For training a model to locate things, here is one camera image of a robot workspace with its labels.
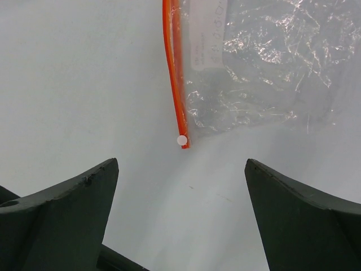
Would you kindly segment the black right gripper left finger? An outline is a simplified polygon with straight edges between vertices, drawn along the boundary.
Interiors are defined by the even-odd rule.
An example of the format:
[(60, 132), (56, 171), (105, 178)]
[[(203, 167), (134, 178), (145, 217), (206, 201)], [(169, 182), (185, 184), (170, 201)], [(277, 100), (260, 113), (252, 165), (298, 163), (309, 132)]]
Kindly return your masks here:
[(118, 180), (115, 158), (37, 193), (1, 188), (1, 270), (96, 270)]

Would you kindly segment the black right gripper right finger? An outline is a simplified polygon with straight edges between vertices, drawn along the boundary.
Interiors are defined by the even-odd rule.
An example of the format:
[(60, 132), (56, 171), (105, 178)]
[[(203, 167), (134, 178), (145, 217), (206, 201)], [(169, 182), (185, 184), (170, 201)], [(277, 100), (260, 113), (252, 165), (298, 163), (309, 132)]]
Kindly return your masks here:
[(360, 204), (254, 159), (245, 178), (270, 270), (360, 270)]

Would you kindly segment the clear zip top bag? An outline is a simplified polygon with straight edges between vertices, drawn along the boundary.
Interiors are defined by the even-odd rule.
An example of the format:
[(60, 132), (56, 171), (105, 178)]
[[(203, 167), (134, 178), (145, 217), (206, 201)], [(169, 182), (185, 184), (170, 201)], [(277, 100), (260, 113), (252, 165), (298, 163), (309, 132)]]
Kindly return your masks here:
[(179, 135), (336, 123), (360, 60), (359, 1), (163, 1)]

